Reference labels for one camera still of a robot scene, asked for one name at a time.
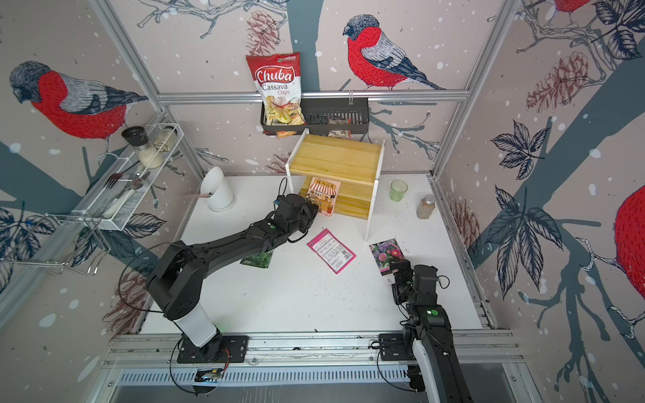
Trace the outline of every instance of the white shelf leg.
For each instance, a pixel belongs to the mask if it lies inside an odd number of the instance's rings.
[[[367,214],[367,225],[365,226],[365,239],[364,241],[367,242],[367,238],[370,234],[370,223],[372,223],[372,212],[374,211],[374,202],[376,201],[376,189],[379,188],[379,180],[374,181],[374,189],[372,189],[372,201],[370,201],[370,212]]]
[[[381,155],[379,156],[379,165],[376,168],[376,180],[374,181],[374,188],[372,189],[372,201],[370,203],[370,212],[367,215],[367,225],[365,226],[365,242],[370,235],[370,223],[372,222],[372,212],[374,211],[374,202],[376,201],[376,190],[379,187],[379,178],[381,177],[381,166],[383,166],[383,153],[385,152],[385,140],[381,145]]]

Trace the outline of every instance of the green seed packet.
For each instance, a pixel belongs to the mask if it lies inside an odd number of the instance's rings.
[[[247,266],[268,269],[269,263],[271,263],[271,256],[273,256],[273,251],[258,253],[257,255],[250,255],[245,257],[244,259],[240,260],[240,263]]]

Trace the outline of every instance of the chip bag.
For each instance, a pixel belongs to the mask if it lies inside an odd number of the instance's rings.
[[[300,53],[273,56],[246,56],[257,91],[264,102],[267,125],[304,124],[300,100]],[[278,132],[278,138],[295,132]]]

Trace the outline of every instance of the red bullfinch illustration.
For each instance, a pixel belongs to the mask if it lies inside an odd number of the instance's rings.
[[[350,68],[363,80],[367,90],[371,86],[392,89],[399,83],[422,83],[434,90],[443,90],[428,81],[425,74],[412,65],[405,51],[393,44],[379,28],[373,15],[356,15],[342,31],[347,39]]]
[[[545,27],[548,26],[549,28],[552,28],[551,20],[555,17],[555,14],[557,14],[558,11],[561,11],[561,12],[569,13],[569,23],[567,24],[567,26],[565,26],[565,28],[569,28],[571,25],[576,25],[578,23],[578,21],[574,21],[572,19],[571,13],[576,11],[578,8],[584,6],[585,4],[589,3],[590,0],[539,0],[529,5],[528,8],[533,8],[543,2],[551,3],[555,7],[555,12],[551,16],[551,18],[549,18],[549,21],[547,21],[544,26]]]
[[[645,186],[625,199],[618,209],[614,222],[615,259],[606,259],[594,254],[589,241],[583,238],[577,239],[587,246],[591,256],[591,262],[584,268],[585,270],[591,270],[595,259],[618,267],[625,273],[636,291],[645,298],[645,248],[643,248],[645,245]],[[633,339],[634,326],[645,319],[645,312],[634,319],[628,319],[617,307],[610,306],[609,309],[618,313],[627,322],[630,332],[623,336]]]
[[[104,139],[125,124],[125,116],[137,102],[148,98],[117,90],[99,81],[83,80],[55,72],[43,63],[27,61],[9,77],[18,102],[31,101],[59,129],[81,139]]]

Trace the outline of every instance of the white table surface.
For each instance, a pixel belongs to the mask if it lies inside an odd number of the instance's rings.
[[[261,220],[273,210],[281,179],[227,177],[237,197],[235,206],[214,213],[205,199],[199,199],[182,241],[188,245],[213,241]],[[409,186],[400,202],[389,198],[390,183],[395,179]],[[304,177],[294,177],[293,181],[299,189]],[[400,330],[399,321],[404,317],[369,248],[370,244],[396,238],[413,266],[435,266],[439,274],[450,278],[450,286],[445,290],[437,286],[437,294],[453,329],[481,329],[439,209],[428,220],[416,216],[420,199],[431,192],[425,175],[382,175],[368,242],[363,241],[366,220],[318,215],[303,240],[275,249],[268,269],[236,262],[204,279],[200,302],[224,333]],[[357,255],[339,274],[306,244],[325,228]],[[153,304],[151,309],[159,307]],[[177,327],[160,313],[149,313],[141,333],[177,333]]]

